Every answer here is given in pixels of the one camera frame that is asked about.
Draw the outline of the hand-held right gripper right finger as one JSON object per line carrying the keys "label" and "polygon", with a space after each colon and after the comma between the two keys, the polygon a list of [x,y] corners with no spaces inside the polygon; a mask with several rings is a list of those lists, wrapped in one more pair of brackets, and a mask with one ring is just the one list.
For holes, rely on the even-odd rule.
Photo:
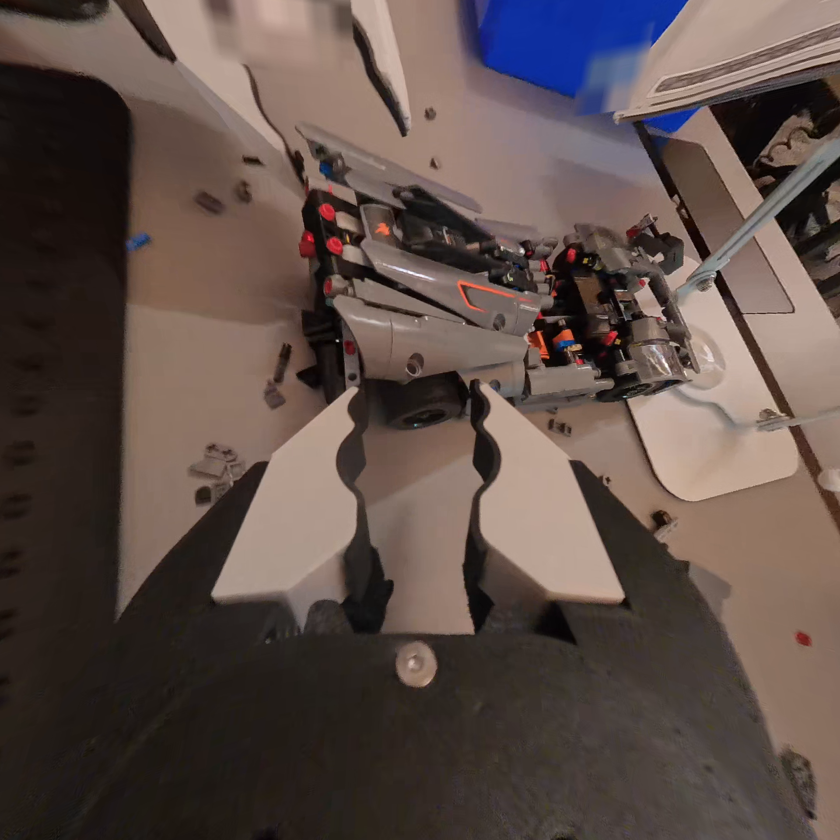
{"label": "hand-held right gripper right finger", "polygon": [[469,419],[480,484],[463,577],[475,633],[506,618],[531,632],[562,603],[623,604],[569,456],[483,381],[469,385]]}

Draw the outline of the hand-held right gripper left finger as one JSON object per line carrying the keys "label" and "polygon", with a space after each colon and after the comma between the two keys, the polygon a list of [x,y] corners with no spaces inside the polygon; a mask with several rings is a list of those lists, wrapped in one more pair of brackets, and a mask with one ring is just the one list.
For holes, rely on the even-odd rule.
{"label": "hand-held right gripper left finger", "polygon": [[394,584],[357,486],[368,409],[352,386],[269,458],[212,589],[216,604],[278,602],[303,628],[331,601],[357,634],[378,634]]}

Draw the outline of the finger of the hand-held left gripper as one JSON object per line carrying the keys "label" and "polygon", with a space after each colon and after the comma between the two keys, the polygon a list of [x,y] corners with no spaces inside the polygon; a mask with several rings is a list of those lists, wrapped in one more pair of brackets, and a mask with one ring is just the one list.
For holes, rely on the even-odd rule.
{"label": "finger of the hand-held left gripper", "polygon": [[221,118],[242,145],[245,156],[257,158],[279,184],[295,194],[306,192],[305,167],[297,150],[263,113],[246,68],[211,68],[207,74],[183,60],[175,61],[174,68]]}
{"label": "finger of the hand-held left gripper", "polygon": [[412,114],[388,3],[351,1],[350,7],[353,42],[360,52],[365,74],[405,138],[412,128]]}

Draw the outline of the grey lego car model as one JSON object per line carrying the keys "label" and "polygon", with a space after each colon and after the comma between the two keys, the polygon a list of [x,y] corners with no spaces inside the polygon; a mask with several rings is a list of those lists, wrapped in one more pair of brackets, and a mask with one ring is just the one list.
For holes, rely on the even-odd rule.
{"label": "grey lego car model", "polygon": [[[306,144],[318,174],[346,173],[341,154]],[[491,388],[522,410],[654,396],[699,370],[679,304],[664,312],[643,274],[657,263],[626,233],[577,224],[560,245],[481,215],[464,223],[425,190],[395,206],[351,190],[351,209],[339,184],[338,200],[307,186],[299,242],[314,284],[301,326],[328,403],[359,378],[391,427],[442,424],[487,372],[462,366],[479,353]]]}

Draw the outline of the black red lego subassembly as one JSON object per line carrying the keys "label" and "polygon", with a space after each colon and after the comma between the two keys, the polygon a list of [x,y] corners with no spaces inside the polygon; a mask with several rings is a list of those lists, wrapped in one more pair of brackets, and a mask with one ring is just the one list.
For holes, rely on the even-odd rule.
{"label": "black red lego subassembly", "polygon": [[626,230],[630,245],[640,249],[662,272],[669,276],[681,269],[685,262],[684,240],[657,227],[657,217],[646,214],[639,222]]}

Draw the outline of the grey lego panel assembly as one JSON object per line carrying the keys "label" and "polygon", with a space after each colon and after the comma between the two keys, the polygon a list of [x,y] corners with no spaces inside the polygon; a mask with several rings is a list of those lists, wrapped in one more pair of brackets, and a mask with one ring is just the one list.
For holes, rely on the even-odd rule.
{"label": "grey lego panel assembly", "polygon": [[[652,514],[652,521],[653,536],[667,548],[668,541],[677,528],[678,519],[671,517],[667,511],[658,510]],[[686,567],[689,578],[705,598],[712,613],[716,618],[721,618],[725,601],[732,593],[731,585],[717,574],[696,563],[687,560],[680,562]]]}

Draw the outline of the grey three-hole lego liftarm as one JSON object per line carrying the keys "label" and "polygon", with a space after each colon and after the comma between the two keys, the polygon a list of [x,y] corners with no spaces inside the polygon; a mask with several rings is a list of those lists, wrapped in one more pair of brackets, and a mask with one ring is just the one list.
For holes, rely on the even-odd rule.
{"label": "grey three-hole lego liftarm", "polygon": [[803,813],[809,820],[815,820],[817,783],[811,761],[790,747],[784,748],[779,758]]}

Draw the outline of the lego instruction booklet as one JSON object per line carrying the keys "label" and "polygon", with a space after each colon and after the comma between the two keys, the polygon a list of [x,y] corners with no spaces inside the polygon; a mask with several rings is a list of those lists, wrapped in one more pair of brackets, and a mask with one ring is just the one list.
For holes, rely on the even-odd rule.
{"label": "lego instruction booklet", "polygon": [[654,42],[617,123],[838,73],[838,1],[690,1]]}

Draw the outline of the blue plastic box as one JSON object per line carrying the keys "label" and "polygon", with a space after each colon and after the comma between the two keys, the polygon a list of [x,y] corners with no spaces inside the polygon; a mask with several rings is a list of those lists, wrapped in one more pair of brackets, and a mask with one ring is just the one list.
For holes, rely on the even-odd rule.
{"label": "blue plastic box", "polygon": [[558,92],[579,114],[623,110],[686,1],[476,1],[486,67]]}

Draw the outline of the white rounded board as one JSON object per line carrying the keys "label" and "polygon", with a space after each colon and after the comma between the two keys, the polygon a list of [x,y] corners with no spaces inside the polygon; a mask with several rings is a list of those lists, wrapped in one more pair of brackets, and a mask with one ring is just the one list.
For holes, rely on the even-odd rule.
{"label": "white rounded board", "polygon": [[[694,291],[679,304],[691,331],[747,348],[720,292]],[[682,402],[676,387],[628,401],[648,461],[660,484],[683,501],[703,501],[793,476],[799,452],[786,429],[739,431],[702,407]]]}

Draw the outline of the white round stand base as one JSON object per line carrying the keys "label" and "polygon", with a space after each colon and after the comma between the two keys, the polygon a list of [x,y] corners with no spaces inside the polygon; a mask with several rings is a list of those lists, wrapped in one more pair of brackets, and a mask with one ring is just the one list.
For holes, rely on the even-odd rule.
{"label": "white round stand base", "polygon": [[699,370],[676,388],[679,399],[710,410],[728,427],[738,431],[755,428],[760,412],[778,407],[750,351],[741,342],[721,346],[700,328],[692,329],[691,346]]}

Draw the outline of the grey flat metal plate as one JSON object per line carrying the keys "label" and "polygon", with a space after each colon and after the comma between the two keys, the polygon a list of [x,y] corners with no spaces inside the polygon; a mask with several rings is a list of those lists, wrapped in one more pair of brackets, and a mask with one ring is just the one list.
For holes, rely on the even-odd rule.
{"label": "grey flat metal plate", "polygon": [[[744,220],[708,153],[698,143],[672,138],[661,158],[708,250],[713,253]],[[752,238],[721,275],[741,314],[792,314],[793,302]]]}

